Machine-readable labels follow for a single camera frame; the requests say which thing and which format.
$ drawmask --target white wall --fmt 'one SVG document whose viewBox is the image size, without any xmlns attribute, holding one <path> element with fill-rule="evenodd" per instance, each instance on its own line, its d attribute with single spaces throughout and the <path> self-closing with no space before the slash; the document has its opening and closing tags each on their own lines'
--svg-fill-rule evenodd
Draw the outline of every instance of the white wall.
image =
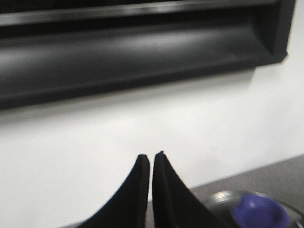
<svg viewBox="0 0 304 228">
<path fill-rule="evenodd" d="M 303 21 L 283 64 L 0 112 L 0 227 L 86 219 L 139 153 L 189 187 L 303 153 Z"/>
</svg>

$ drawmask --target gray countertop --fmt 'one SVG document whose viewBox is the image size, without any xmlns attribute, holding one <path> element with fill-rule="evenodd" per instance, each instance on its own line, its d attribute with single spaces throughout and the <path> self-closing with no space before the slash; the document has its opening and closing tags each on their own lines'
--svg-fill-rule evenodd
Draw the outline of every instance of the gray countertop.
<svg viewBox="0 0 304 228">
<path fill-rule="evenodd" d="M 191 189 L 203 202 L 213 193 L 247 190 L 264 193 L 304 213 L 304 155 Z M 74 224 L 65 228 L 76 228 Z M 154 227 L 152 203 L 148 203 L 146 227 Z"/>
</svg>

